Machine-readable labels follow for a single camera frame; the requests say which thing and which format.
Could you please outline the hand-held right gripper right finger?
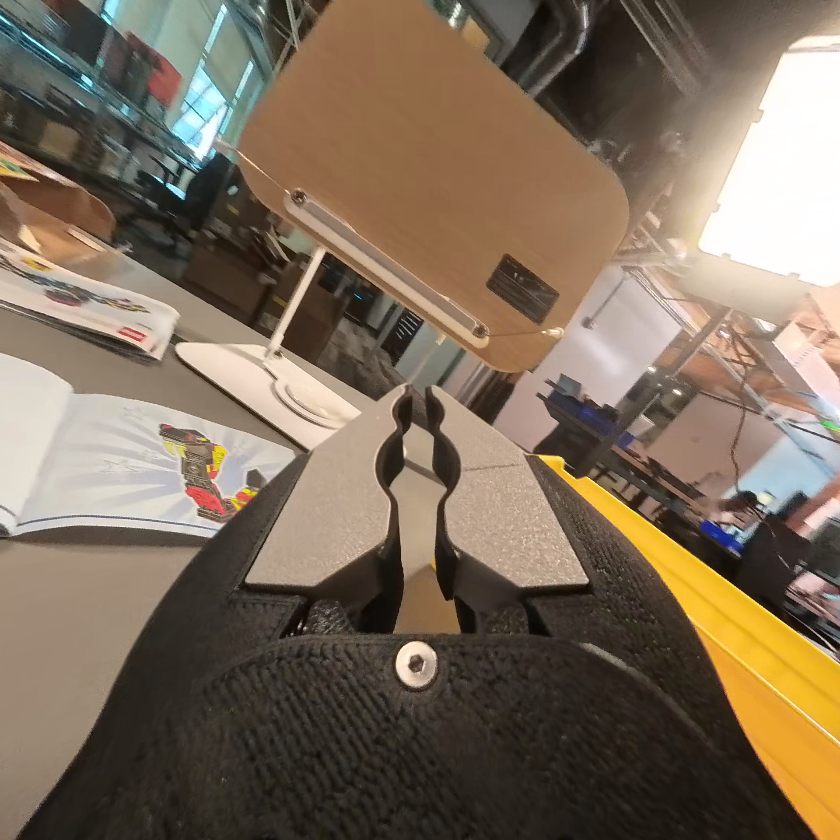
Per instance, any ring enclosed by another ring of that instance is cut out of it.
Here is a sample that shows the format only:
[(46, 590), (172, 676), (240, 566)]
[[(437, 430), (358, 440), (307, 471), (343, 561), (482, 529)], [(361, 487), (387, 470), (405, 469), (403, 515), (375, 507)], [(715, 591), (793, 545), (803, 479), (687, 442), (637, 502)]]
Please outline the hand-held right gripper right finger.
[(459, 629), (529, 630), (533, 597), (586, 591), (590, 579), (523, 450), (437, 386), (425, 394), (437, 505), (434, 562)]

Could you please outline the open instruction booklet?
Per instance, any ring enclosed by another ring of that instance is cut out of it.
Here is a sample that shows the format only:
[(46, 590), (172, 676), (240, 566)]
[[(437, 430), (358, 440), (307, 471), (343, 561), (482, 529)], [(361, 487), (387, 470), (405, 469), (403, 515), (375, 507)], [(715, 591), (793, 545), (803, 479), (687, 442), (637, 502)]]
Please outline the open instruction booklet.
[(76, 393), (5, 353), (1, 386), (2, 538), (105, 528), (208, 539), (295, 457), (165, 406)]

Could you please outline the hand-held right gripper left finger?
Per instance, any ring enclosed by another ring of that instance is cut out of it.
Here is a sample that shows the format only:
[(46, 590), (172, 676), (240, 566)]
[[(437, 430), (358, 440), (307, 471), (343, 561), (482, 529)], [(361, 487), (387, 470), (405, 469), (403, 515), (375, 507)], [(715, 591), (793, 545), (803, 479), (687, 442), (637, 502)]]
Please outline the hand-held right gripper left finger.
[(393, 480), (413, 394), (399, 385), (315, 447), (262, 539), (244, 587), (335, 601), (360, 629), (390, 633), (404, 593)]

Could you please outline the studio light panel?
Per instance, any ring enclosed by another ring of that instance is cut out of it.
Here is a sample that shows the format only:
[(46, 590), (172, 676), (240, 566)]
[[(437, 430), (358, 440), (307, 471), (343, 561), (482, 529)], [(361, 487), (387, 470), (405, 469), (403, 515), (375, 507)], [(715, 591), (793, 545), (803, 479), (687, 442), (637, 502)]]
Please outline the studio light panel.
[(817, 35), (780, 58), (699, 251), (829, 288), (838, 247), (839, 36)]

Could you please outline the open cardboard box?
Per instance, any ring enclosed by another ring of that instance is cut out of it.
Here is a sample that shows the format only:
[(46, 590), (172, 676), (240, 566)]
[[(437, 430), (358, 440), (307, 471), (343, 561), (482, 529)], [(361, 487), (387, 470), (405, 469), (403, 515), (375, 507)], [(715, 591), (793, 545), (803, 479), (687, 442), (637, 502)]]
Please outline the open cardboard box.
[(1, 143), (1, 234), (60, 261), (104, 251), (116, 220), (85, 188), (14, 147)]

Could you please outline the yellow plastic bin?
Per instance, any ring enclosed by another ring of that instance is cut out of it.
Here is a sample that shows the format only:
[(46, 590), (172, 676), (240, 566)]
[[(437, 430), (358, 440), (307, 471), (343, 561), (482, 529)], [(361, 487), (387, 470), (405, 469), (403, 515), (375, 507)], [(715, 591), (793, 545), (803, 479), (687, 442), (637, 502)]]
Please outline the yellow plastic bin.
[(839, 665), (562, 458), (531, 456), (615, 526), (697, 630), (742, 729), (817, 838), (839, 838)]

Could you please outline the closed instruction booklet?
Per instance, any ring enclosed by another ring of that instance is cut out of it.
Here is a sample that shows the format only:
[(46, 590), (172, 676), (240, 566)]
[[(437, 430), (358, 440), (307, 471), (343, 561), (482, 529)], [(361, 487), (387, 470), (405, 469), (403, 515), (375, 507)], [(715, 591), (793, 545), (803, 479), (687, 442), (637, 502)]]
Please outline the closed instruction booklet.
[(4, 239), (1, 307), (145, 361), (163, 359), (180, 319), (166, 303), (78, 275)]

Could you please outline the red tool case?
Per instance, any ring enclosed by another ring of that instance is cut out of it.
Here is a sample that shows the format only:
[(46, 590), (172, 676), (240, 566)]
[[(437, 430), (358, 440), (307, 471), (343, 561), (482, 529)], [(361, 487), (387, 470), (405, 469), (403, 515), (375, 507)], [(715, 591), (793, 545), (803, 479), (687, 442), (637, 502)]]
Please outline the red tool case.
[(152, 72), (149, 77), (150, 97), (170, 109), (182, 86), (182, 75), (162, 54), (152, 51)]
[(159, 65), (159, 54), (141, 38), (130, 31), (123, 33), (129, 47), (125, 77), (129, 80), (150, 79)]

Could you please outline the wooden book stand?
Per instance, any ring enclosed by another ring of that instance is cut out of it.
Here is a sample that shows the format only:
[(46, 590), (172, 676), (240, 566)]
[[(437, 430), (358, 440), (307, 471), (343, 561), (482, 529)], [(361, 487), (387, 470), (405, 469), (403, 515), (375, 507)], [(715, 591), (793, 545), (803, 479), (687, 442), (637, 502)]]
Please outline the wooden book stand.
[(250, 191), (316, 248), (265, 348), (175, 352), (305, 449), (358, 415), (281, 347), (325, 255), (487, 367), (521, 373), (627, 231), (614, 171), (423, 2), (332, 2), (236, 153)]

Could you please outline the rack of blue bins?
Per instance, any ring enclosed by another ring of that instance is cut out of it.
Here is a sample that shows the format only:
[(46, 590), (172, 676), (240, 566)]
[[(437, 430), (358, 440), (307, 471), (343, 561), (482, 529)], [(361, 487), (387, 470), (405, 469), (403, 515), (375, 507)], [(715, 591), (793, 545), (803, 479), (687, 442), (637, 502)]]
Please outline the rack of blue bins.
[(609, 436), (618, 420), (612, 406), (603, 406), (582, 395), (581, 384), (562, 374), (559, 381), (545, 380), (550, 388), (539, 394), (554, 428), (533, 448), (534, 455), (562, 457), (567, 466), (578, 462)]

